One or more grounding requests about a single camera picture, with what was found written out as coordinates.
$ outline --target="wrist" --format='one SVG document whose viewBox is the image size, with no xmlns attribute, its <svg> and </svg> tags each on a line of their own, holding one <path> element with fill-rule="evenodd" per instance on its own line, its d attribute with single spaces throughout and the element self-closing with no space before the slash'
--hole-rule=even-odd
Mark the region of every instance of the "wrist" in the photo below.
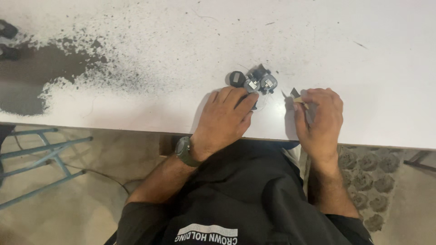
<svg viewBox="0 0 436 245">
<path fill-rule="evenodd" d="M 208 159 L 213 153 L 207 151 L 204 144 L 199 142 L 197 138 L 193 135 L 190 138 L 189 154 L 194 160 L 203 162 Z"/>
<path fill-rule="evenodd" d="M 341 170 L 337 163 L 338 154 L 323 159 L 311 158 L 312 168 L 315 172 L 326 177 L 337 177 L 341 175 Z"/>
</svg>

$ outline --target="wristwatch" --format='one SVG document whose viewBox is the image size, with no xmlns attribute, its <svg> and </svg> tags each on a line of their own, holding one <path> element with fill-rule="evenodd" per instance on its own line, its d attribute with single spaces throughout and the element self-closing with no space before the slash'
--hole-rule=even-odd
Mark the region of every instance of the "wristwatch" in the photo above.
<svg viewBox="0 0 436 245">
<path fill-rule="evenodd" d="M 189 154 L 189 148 L 191 146 L 191 141 L 188 136 L 180 138 L 176 145 L 176 156 L 186 165 L 190 167 L 198 167 L 203 162 L 196 161 Z"/>
</svg>

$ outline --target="wire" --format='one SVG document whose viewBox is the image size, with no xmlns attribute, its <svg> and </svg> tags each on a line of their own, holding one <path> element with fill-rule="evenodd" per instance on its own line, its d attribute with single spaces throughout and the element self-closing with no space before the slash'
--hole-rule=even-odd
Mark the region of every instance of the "wire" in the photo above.
<svg viewBox="0 0 436 245">
<path fill-rule="evenodd" d="M 24 148 L 21 147 L 21 144 L 20 144 L 20 142 L 18 141 L 18 137 L 17 137 L 16 135 L 14 135 L 14 138 L 15 138 L 15 141 L 17 142 L 17 145 L 18 145 L 18 147 L 20 148 L 20 150 L 24 150 Z M 33 155 L 33 154 L 28 154 L 28 155 L 31 155 L 31 156 L 33 156 L 33 157 L 40 158 L 40 157 L 38 157 L 38 156 L 36 156 L 36 155 Z M 128 195 L 130 195 L 129 190 L 128 190 L 128 189 L 127 189 L 123 184 L 121 184 L 119 181 L 117 181 L 117 180 L 115 180 L 115 179 L 109 177 L 109 175 L 106 175 L 106 174 L 100 173 L 100 172 L 95 171 L 95 170 L 92 170 L 92 169 L 82 168 L 82 167 L 76 167 L 76 166 L 73 166 L 73 165 L 70 165 L 70 164 L 66 164 L 66 163 L 64 163 L 64 165 L 65 165 L 65 166 L 68 166 L 68 167 L 72 167 L 72 168 L 80 169 L 80 170 L 89 171 L 89 172 L 92 172 L 92 173 L 95 173 L 95 174 L 99 174 L 99 175 L 101 175 L 101 176 L 103 176 L 103 177 L 106 177 L 106 178 L 112 180 L 112 181 L 115 181 L 117 184 L 119 184 L 119 185 L 120 185 L 120 186 L 121 186 L 121 187 L 126 191 L 126 193 L 127 193 Z"/>
<path fill-rule="evenodd" d="M 115 181 L 116 183 L 118 183 L 118 184 L 119 184 L 119 185 L 120 185 L 120 186 L 121 186 L 121 187 L 126 191 L 126 193 L 127 193 L 128 195 L 130 195 L 129 190 L 127 190 L 127 188 L 126 188 L 123 184 L 121 184 L 119 181 L 117 181 L 117 180 L 115 180 L 115 179 L 112 179 L 111 177 L 109 177 L 109 175 L 106 175 L 106 174 L 103 174 L 103 173 L 97 172 L 97 171 L 92 170 L 92 169 L 76 167 L 76 166 L 73 166 L 73 165 L 70 165 L 70 164 L 66 164 L 66 163 L 64 163 L 64 165 L 65 165 L 65 166 L 68 166 L 68 167 L 72 167 L 72 168 L 80 169 L 80 170 L 89 171 L 89 172 L 92 172 L 92 173 L 95 173 L 95 174 L 99 174 L 99 175 L 104 176 L 104 177 L 106 177 L 106 178 L 108 178 L 108 179 L 110 179 L 110 180 L 113 180 L 113 181 Z"/>
</svg>

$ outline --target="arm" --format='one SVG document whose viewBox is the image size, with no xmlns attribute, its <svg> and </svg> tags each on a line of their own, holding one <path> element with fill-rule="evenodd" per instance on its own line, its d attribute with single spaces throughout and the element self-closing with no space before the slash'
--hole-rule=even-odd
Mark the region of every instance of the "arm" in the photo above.
<svg viewBox="0 0 436 245">
<path fill-rule="evenodd" d="M 304 106 L 294 104 L 297 136 L 311 159 L 309 202 L 324 214 L 359 218 L 343 186 L 337 163 L 337 139 L 343 122 L 342 100 L 330 88 L 309 89 L 302 100 L 317 105 L 315 120 L 308 125 Z"/>
<path fill-rule="evenodd" d="M 191 137 L 190 155 L 197 161 L 205 161 L 213 153 L 240 139 L 250 127 L 253 114 L 250 109 L 258 97 L 257 93 L 248 95 L 244 88 L 225 87 L 220 92 L 213 92 Z M 168 157 L 146 177 L 126 204 L 166 202 L 183 187 L 195 169 L 175 155 Z"/>
</svg>

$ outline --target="hand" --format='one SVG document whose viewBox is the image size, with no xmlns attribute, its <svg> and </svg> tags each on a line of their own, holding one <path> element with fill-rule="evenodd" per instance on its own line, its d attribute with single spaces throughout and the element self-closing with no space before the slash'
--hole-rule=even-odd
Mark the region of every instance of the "hand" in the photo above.
<svg viewBox="0 0 436 245">
<path fill-rule="evenodd" d="M 258 93 L 248 94 L 245 88 L 225 87 L 213 92 L 191 137 L 191 156 L 204 161 L 215 152 L 237 141 L 250 127 L 250 111 Z"/>
<path fill-rule="evenodd" d="M 308 125 L 305 107 L 301 103 L 294 104 L 295 127 L 300 144 L 317 170 L 332 173 L 337 170 L 336 148 L 343 122 L 343 102 L 330 88 L 311 88 L 302 100 L 316 104 L 317 111 L 314 122 Z"/>
</svg>

